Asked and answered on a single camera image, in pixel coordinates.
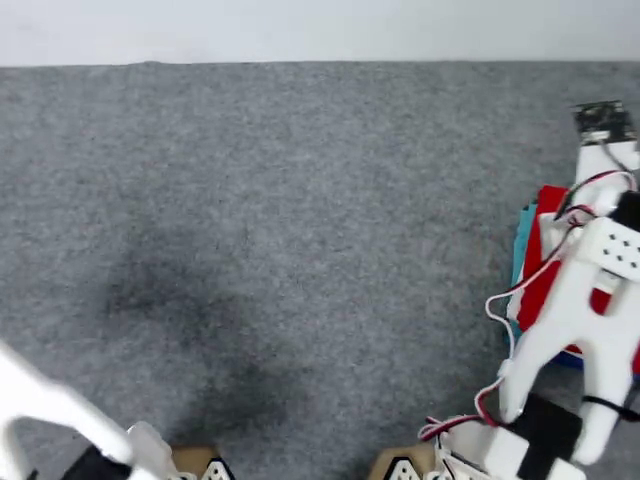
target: red wire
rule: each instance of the red wire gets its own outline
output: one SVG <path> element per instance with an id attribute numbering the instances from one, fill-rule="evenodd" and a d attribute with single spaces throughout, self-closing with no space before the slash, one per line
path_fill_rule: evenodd
<path id="1" fill-rule="evenodd" d="M 423 442 L 428 442 L 435 436 L 443 432 L 446 432 L 453 427 L 457 427 L 458 425 L 461 425 L 466 422 L 470 422 L 472 420 L 482 420 L 482 417 L 480 415 L 467 415 L 465 417 L 455 418 L 451 421 L 444 422 L 442 425 L 438 427 L 434 427 L 432 430 L 429 430 L 429 433 L 426 433 L 425 435 L 423 435 L 420 438 L 420 440 L 422 440 Z"/>

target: cable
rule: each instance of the cable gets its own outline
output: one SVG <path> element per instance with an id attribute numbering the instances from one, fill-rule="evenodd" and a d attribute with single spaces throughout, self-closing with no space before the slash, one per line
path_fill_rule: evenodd
<path id="1" fill-rule="evenodd" d="M 625 407 L 620 407 L 615 403 L 610 402 L 609 400 L 605 400 L 604 398 L 594 397 L 592 395 L 585 395 L 582 397 L 583 402 L 595 403 L 597 405 L 602 405 L 603 407 L 610 408 L 614 412 L 616 412 L 622 420 L 625 422 L 640 422 L 640 413 L 634 412 L 633 410 Z"/>
<path id="2" fill-rule="evenodd" d="M 612 152 L 611 149 L 609 148 L 609 145 L 602 139 L 598 139 L 597 140 L 598 145 L 600 145 L 600 148 L 602 148 L 602 150 L 604 151 L 604 154 L 609 157 L 609 160 L 611 160 L 613 162 L 613 164 L 618 167 L 618 169 L 622 170 L 623 172 L 627 172 L 627 173 L 631 173 L 631 170 L 629 170 L 627 168 L 627 166 L 622 163 Z"/>
<path id="3" fill-rule="evenodd" d="M 509 320 L 491 311 L 491 303 L 501 298 L 510 297 L 514 293 L 524 288 L 527 288 L 529 285 L 535 282 L 538 279 L 538 277 L 540 277 L 540 275 L 542 275 L 553 264 L 553 262 L 557 260 L 557 258 L 560 256 L 562 248 L 564 247 L 567 240 L 569 239 L 571 232 L 575 228 L 577 228 L 577 226 L 578 225 L 572 225 L 569 227 L 569 229 L 565 232 L 564 236 L 562 237 L 562 240 L 560 240 L 560 243 L 551 251 L 551 253 L 546 258 L 546 260 L 542 262 L 542 264 L 531 275 L 521 280 L 520 282 L 516 283 L 513 287 L 506 290 L 505 292 L 499 293 L 497 295 L 493 295 L 487 298 L 487 300 L 485 301 L 484 310 L 487 316 L 490 319 L 501 323 L 507 331 L 507 336 L 509 337 L 508 360 L 513 359 L 513 353 L 515 351 L 516 341 L 515 341 L 515 336 L 513 334 L 513 327 L 511 326 L 511 323 L 509 322 Z M 503 379 L 504 377 L 502 376 L 498 377 L 498 379 L 495 382 L 493 382 L 491 385 L 488 385 L 487 387 L 480 390 L 473 399 L 473 403 L 476 407 L 476 411 L 478 412 L 478 415 L 482 417 L 482 419 L 484 419 L 484 421 L 487 422 L 492 427 L 497 426 L 499 423 L 489 414 L 488 410 L 483 404 L 483 401 L 491 392 L 493 392 L 500 386 Z"/>
<path id="4" fill-rule="evenodd" d="M 638 190 L 638 184 L 636 181 L 636 177 L 633 176 L 631 172 L 627 172 L 624 170 L 606 170 L 604 172 L 596 173 L 591 177 L 581 181 L 580 183 L 575 184 L 573 187 L 569 189 L 569 191 L 562 198 L 562 202 L 560 202 L 560 208 L 556 212 L 556 216 L 554 220 L 558 220 L 565 212 L 574 195 L 583 187 L 597 182 L 598 180 L 602 180 L 603 178 L 610 177 L 611 175 L 623 175 L 627 179 L 627 183 L 629 184 L 629 189 L 636 191 Z"/>
<path id="5" fill-rule="evenodd" d="M 427 417 L 427 425 L 423 426 L 418 432 L 418 439 L 423 442 L 428 442 L 437 435 L 447 432 L 453 427 L 457 427 L 465 422 L 482 420 L 480 415 L 461 415 L 459 417 L 453 417 L 445 422 L 435 420 L 433 417 Z"/>

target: white wire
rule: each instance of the white wire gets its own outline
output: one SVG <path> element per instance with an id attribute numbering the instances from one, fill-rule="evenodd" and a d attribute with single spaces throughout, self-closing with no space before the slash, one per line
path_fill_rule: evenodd
<path id="1" fill-rule="evenodd" d="M 544 264 L 538 270 L 536 270 L 531 276 L 529 276 L 524 282 L 518 285 L 517 288 L 512 288 L 507 290 L 506 292 L 499 293 L 497 295 L 492 295 L 491 297 L 487 298 L 487 300 L 484 302 L 484 311 L 487 314 L 487 316 L 490 319 L 501 323 L 504 326 L 505 330 L 507 331 L 507 336 L 509 337 L 508 360 L 513 359 L 513 354 L 515 351 L 516 340 L 515 340 L 515 335 L 513 333 L 513 327 L 511 326 L 511 323 L 509 322 L 509 320 L 491 311 L 491 303 L 501 298 L 510 297 L 514 293 L 517 293 L 520 290 L 527 288 L 529 285 L 535 282 L 538 279 L 538 277 L 540 277 L 540 275 L 542 275 L 545 271 L 547 271 L 547 269 L 553 264 L 553 262 L 555 262 L 558 259 L 558 257 L 562 253 L 562 249 L 564 247 L 565 242 L 569 239 L 569 235 L 570 235 L 570 231 L 567 232 L 566 236 L 562 239 L 561 243 L 556 247 L 553 253 L 549 257 L 547 257 L 547 259 L 544 261 Z M 476 408 L 476 411 L 478 412 L 478 415 L 480 415 L 485 420 L 486 420 L 486 415 L 482 409 L 482 406 L 480 405 L 480 399 L 486 393 L 491 392 L 496 388 L 498 388 L 503 380 L 504 380 L 504 376 L 499 375 L 498 378 L 491 385 L 484 387 L 482 390 L 476 393 L 476 396 L 473 398 L 473 404 Z"/>
<path id="2" fill-rule="evenodd" d="M 568 235 L 563 240 L 563 243 L 566 242 L 567 239 L 568 239 Z M 509 336 L 509 359 L 510 360 L 513 358 L 513 352 L 514 352 L 515 343 L 516 343 L 515 336 L 513 334 L 513 327 L 511 326 L 511 323 L 506 318 L 496 313 L 493 313 L 491 311 L 491 303 L 501 298 L 510 297 L 514 293 L 517 293 L 520 290 L 527 288 L 529 285 L 535 282 L 536 279 L 540 275 L 542 275 L 551 266 L 551 264 L 560 256 L 562 246 L 563 244 L 561 243 L 558 246 L 558 248 L 556 248 L 555 252 L 553 252 L 553 254 L 545 260 L 545 263 L 542 265 L 542 267 L 539 268 L 536 272 L 534 272 L 533 275 L 528 277 L 524 282 L 522 282 L 522 284 L 519 285 L 518 288 L 510 289 L 510 290 L 507 290 L 506 292 L 499 293 L 497 295 L 492 295 L 491 297 L 487 298 L 487 300 L 484 302 L 484 311 L 487 314 L 487 316 L 490 319 L 495 320 L 496 322 L 500 322 L 502 325 L 504 325 L 504 328 L 507 330 L 507 335 Z"/>

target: black wire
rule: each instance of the black wire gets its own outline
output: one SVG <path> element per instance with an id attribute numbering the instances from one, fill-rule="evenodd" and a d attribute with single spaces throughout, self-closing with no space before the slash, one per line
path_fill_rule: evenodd
<path id="1" fill-rule="evenodd" d="M 598 145 L 600 145 L 600 147 L 604 151 L 604 154 L 609 158 L 609 160 L 613 162 L 616 167 L 618 167 L 618 169 L 622 170 L 623 172 L 632 173 L 624 163 L 618 160 L 616 156 L 611 153 L 609 145 L 607 145 L 603 140 L 598 140 Z"/>
<path id="2" fill-rule="evenodd" d="M 605 400 L 604 398 L 594 397 L 592 395 L 585 395 L 584 397 L 582 397 L 582 401 L 595 403 L 597 405 L 602 405 L 603 407 L 610 408 L 611 410 L 616 412 L 618 415 L 620 415 L 620 418 L 626 422 L 632 422 L 632 423 L 640 422 L 640 413 L 634 412 L 633 410 L 630 410 L 628 408 L 616 405 L 615 403 L 610 402 L 609 400 Z"/>

